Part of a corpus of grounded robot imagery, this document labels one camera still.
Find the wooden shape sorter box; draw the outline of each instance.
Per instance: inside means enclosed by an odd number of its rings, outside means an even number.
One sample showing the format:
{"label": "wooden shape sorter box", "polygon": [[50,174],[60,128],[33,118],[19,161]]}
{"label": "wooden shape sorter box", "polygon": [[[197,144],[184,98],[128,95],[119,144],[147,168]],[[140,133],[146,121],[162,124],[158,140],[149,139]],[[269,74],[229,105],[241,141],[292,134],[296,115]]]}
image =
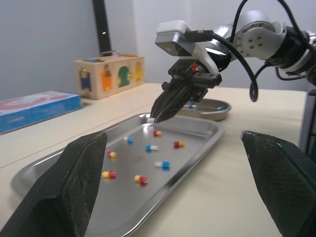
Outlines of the wooden shape sorter box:
{"label": "wooden shape sorter box", "polygon": [[108,56],[74,63],[78,93],[91,99],[99,100],[145,82],[142,56]]}

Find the blue cardboard box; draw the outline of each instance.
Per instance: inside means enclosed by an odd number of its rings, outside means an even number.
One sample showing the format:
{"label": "blue cardboard box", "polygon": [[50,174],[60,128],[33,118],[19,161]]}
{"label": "blue cardboard box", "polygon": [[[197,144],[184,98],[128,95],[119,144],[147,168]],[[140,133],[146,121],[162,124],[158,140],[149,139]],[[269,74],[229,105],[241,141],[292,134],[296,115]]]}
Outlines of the blue cardboard box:
{"label": "blue cardboard box", "polygon": [[79,95],[47,91],[0,101],[0,133],[82,108]]}

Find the blue and white capsule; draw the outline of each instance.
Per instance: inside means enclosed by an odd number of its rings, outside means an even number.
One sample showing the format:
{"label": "blue and white capsule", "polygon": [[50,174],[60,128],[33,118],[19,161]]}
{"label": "blue and white capsule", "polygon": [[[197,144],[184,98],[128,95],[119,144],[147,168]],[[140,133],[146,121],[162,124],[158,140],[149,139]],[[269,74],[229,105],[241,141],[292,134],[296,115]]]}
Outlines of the blue and white capsule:
{"label": "blue and white capsule", "polygon": [[218,107],[217,109],[221,111],[221,110],[225,110],[226,107]]}
{"label": "blue and white capsule", "polygon": [[170,167],[170,162],[168,161],[157,161],[155,162],[156,167],[162,167],[162,168],[169,168]]}
{"label": "blue and white capsule", "polygon": [[128,143],[128,144],[133,144],[134,140],[131,137],[124,137],[124,140]]}
{"label": "blue and white capsule", "polygon": [[147,145],[146,151],[158,151],[158,146]]}
{"label": "blue and white capsule", "polygon": [[196,108],[196,107],[197,107],[197,105],[194,104],[194,103],[191,103],[191,104],[189,105],[189,109],[194,109],[194,108]]}

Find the metal tray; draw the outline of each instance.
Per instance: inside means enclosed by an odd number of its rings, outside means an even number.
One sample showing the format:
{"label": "metal tray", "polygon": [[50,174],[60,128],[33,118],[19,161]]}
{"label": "metal tray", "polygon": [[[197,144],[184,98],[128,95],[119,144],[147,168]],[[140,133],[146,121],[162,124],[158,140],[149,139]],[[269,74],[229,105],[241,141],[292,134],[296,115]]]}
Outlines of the metal tray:
{"label": "metal tray", "polygon": [[[222,125],[208,120],[175,116],[159,123],[147,123],[149,114],[141,114],[106,128],[106,152],[117,153],[117,159],[104,158],[103,171],[116,170],[115,180],[101,180],[86,237],[125,237],[132,234],[154,209],[168,196],[186,174],[204,157],[223,135]],[[160,130],[161,137],[153,131]],[[125,136],[134,139],[129,145]],[[183,148],[174,149],[174,141],[184,141]],[[147,144],[158,151],[145,151]],[[59,158],[62,149],[21,169],[12,186],[25,196],[34,182]],[[170,161],[170,170],[154,166],[155,161]],[[138,186],[134,176],[148,177],[145,187]]]}
{"label": "metal tray", "polygon": [[202,99],[199,103],[196,103],[197,107],[194,109],[189,109],[189,105],[190,103],[187,103],[178,112],[178,115],[221,121],[227,118],[228,111],[231,110],[230,104],[221,100]]}

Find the table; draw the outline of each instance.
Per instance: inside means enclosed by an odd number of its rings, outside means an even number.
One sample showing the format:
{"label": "table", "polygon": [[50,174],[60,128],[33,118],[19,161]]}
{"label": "table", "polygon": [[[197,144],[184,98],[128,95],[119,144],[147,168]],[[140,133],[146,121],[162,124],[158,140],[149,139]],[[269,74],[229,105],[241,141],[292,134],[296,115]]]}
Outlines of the table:
{"label": "table", "polygon": [[[161,92],[160,84],[147,83],[102,100],[84,99],[82,110],[0,135],[0,228],[21,201],[10,186],[21,168],[80,136],[150,112]],[[248,89],[217,87],[206,98],[231,104],[220,122],[225,135],[133,237],[280,237],[257,192],[240,133],[267,133],[297,145],[306,94],[260,90],[252,103]]]}

